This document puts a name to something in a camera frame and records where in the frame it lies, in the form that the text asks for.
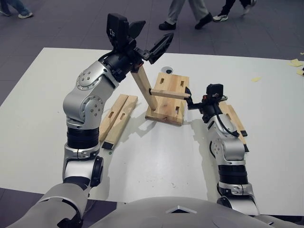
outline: pants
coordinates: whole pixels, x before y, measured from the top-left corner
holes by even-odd
[[[30,11],[23,5],[20,0],[0,0],[1,10],[6,14],[11,14],[8,4],[18,11],[22,16],[26,16]]]
[[[233,4],[236,2],[236,0],[226,0],[226,4],[223,6],[221,14],[228,15]],[[250,5],[251,0],[240,0],[242,6],[245,8],[247,5]]]
[[[184,5],[186,0],[173,0],[168,13],[168,18],[166,19],[166,22],[173,25],[177,22],[177,18],[179,17],[179,14],[181,12],[181,9]],[[192,9],[192,12],[194,14],[195,20],[199,21],[200,19],[204,18],[209,14],[204,0],[188,0],[190,7]]]

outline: wooden slat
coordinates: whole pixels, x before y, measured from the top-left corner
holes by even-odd
[[[241,120],[239,119],[236,111],[234,111],[234,108],[229,104],[228,109],[230,110],[231,114],[235,116],[235,121],[236,121],[235,124],[237,125],[237,128],[241,131],[242,136],[244,136],[244,137],[247,136],[247,132],[246,132]]]
[[[133,109],[135,108],[136,103],[137,103],[136,96],[128,97],[117,119],[115,120],[111,130],[109,131],[107,137],[105,138],[102,148],[113,149],[115,147],[122,132],[124,131],[124,128],[130,118]]]
[[[245,148],[247,148],[246,141],[245,141],[240,129],[238,128],[238,125],[236,124],[236,116],[231,113],[227,103],[225,101],[220,102],[219,103],[219,108],[221,109],[222,113],[226,114],[229,117],[229,119],[232,121],[232,123],[235,125],[235,127],[237,128],[237,132],[239,133],[238,138],[240,139],[240,141],[242,141]]]
[[[108,132],[110,131],[111,127],[114,124],[114,121],[118,117],[119,112],[121,111],[125,101],[127,100],[128,95],[120,94],[117,100],[115,101],[114,105],[110,109],[110,111],[107,113],[105,118],[102,120],[100,126],[99,126],[99,141],[105,140],[105,137],[107,136]]]
[[[190,94],[177,93],[177,92],[161,90],[161,89],[151,89],[150,93],[151,93],[151,95],[154,95],[154,96],[170,97],[170,98],[175,98],[175,99],[180,99],[180,100],[190,97]]]
[[[143,97],[146,99],[149,107],[152,110],[155,110],[157,106],[157,101],[155,96],[152,96],[149,93],[149,89],[151,89],[151,85],[146,75],[146,72],[144,71],[143,66],[139,68],[137,73],[131,72],[131,74],[135,82],[137,83],[139,89],[141,90]]]
[[[154,89],[184,93],[188,85],[189,77],[159,73]],[[146,118],[181,126],[186,101],[160,96],[156,96],[156,100],[156,109],[148,107]]]

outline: shoe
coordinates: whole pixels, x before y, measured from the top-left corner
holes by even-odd
[[[254,7],[257,3],[257,0],[251,0],[251,4],[250,5],[247,5],[245,8],[244,8],[244,11],[243,11],[243,14],[242,16],[245,16],[246,14],[249,13],[249,11],[251,10],[252,7]]]
[[[168,22],[165,21],[164,23],[160,24],[158,26],[158,28],[160,30],[175,30],[176,29],[176,23],[172,25],[172,24],[169,24]]]
[[[11,16],[11,14],[7,14],[7,13],[5,13],[5,12],[3,12],[2,10],[0,10],[0,14],[3,14],[3,15],[5,15],[5,16]]]
[[[213,17],[213,21],[215,22],[221,22],[221,21],[225,21],[228,20],[228,15],[226,14],[218,14],[217,16]]]
[[[210,23],[212,21],[212,14],[209,13],[205,17],[203,17],[201,20],[199,20],[199,23],[195,25],[195,29],[201,29],[204,25]]]
[[[32,17],[32,16],[33,16],[33,13],[32,13],[32,12],[30,12],[28,15],[25,15],[25,16],[22,16],[21,14],[18,15],[18,17],[19,17],[20,19],[30,18],[30,17]]]

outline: paper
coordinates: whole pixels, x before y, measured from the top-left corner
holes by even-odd
[[[290,66],[293,66],[293,67],[300,67],[300,66],[303,66],[303,63],[301,63],[297,58],[296,59],[293,59],[290,61],[291,63],[288,63]]]
[[[296,73],[297,73],[298,75],[304,76],[304,70],[298,69],[298,70],[296,71]]]
[[[251,81],[252,82],[257,82],[261,79],[262,77],[255,77],[255,78],[252,78]]]

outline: jeans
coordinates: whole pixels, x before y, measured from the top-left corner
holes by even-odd
[[[223,6],[221,14],[228,15],[235,2],[236,0],[226,0],[226,4]],[[247,5],[250,5],[250,0],[240,0],[240,2],[243,8],[245,8]]]
[[[26,16],[30,13],[30,11],[23,5],[20,0],[0,0],[1,3],[1,11],[6,14],[11,14],[8,4],[11,5],[15,10],[18,11],[22,16]]]

